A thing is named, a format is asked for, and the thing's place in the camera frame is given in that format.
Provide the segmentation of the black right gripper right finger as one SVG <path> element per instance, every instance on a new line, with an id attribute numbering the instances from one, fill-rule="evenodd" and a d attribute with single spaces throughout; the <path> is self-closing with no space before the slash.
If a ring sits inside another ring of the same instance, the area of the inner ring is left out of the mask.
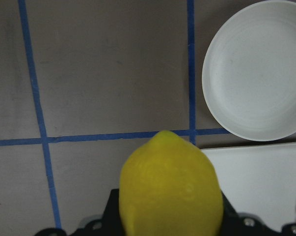
<path id="1" fill-rule="evenodd" d="M 239 214 L 223 194 L 221 236 L 296 236 L 296 223 L 285 224 L 279 231 L 269 228 L 253 215 Z"/>

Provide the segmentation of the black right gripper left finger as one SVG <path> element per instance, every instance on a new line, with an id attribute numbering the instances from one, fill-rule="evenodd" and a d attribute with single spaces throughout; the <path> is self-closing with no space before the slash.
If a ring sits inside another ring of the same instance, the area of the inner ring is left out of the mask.
<path id="1" fill-rule="evenodd" d="M 75 236 L 122 236 L 119 189 L 112 189 L 101 219 L 92 220 L 74 232 Z"/>

